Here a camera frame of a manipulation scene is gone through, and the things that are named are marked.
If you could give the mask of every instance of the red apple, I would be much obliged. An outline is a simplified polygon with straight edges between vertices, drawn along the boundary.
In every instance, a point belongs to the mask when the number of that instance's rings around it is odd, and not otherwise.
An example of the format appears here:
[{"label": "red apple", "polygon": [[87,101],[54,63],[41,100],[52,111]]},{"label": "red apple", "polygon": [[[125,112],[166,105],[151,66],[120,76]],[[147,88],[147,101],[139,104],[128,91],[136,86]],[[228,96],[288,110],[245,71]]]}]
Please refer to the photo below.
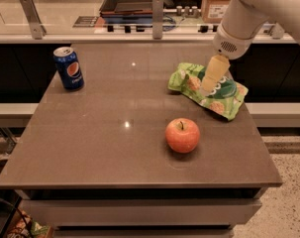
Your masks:
[{"label": "red apple", "polygon": [[173,151],[187,154],[198,145],[200,131],[194,121],[186,118],[177,118],[167,125],[165,138]]}]

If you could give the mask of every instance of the floor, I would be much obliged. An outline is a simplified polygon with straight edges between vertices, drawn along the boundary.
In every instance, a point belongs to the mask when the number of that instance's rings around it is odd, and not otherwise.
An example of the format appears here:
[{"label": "floor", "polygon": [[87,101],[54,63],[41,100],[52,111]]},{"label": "floor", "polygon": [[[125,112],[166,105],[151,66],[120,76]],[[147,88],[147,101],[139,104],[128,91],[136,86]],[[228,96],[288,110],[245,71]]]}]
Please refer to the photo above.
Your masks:
[{"label": "floor", "polygon": [[[235,238],[300,238],[300,136],[262,136],[283,179],[261,198],[262,208],[246,224],[235,227]],[[0,139],[0,159],[5,143]]]}]

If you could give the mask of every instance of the white robotic arm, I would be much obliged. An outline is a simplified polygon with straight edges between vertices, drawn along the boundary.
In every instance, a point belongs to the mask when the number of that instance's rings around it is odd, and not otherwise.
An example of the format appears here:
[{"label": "white robotic arm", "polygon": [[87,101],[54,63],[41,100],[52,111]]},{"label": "white robotic arm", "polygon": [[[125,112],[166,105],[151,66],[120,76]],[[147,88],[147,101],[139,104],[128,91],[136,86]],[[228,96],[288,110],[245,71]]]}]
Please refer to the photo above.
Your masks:
[{"label": "white robotic arm", "polygon": [[231,0],[214,47],[229,60],[241,57],[268,19],[278,22],[300,45],[300,0]]}]

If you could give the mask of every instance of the chip bag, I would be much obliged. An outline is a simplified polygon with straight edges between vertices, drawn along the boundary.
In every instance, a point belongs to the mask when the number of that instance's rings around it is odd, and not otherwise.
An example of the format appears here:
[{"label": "chip bag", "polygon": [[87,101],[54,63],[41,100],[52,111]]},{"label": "chip bag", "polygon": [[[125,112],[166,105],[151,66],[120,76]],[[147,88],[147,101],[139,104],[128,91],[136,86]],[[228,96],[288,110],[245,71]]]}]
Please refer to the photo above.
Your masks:
[{"label": "chip bag", "polygon": [[248,89],[223,76],[212,92],[206,96],[201,87],[205,71],[206,67],[203,65],[182,62],[170,77],[168,88],[180,91],[200,106],[226,117],[229,121],[233,120],[244,102]]}]

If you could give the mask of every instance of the blue pepsi can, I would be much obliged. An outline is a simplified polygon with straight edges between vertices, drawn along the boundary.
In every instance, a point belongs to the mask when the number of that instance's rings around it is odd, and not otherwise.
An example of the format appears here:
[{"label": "blue pepsi can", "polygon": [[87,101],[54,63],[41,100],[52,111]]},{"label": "blue pepsi can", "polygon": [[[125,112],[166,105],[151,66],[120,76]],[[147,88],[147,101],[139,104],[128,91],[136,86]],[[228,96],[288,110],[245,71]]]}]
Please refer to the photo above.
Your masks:
[{"label": "blue pepsi can", "polygon": [[83,86],[80,64],[73,48],[61,47],[54,50],[53,60],[65,89],[77,90]]}]

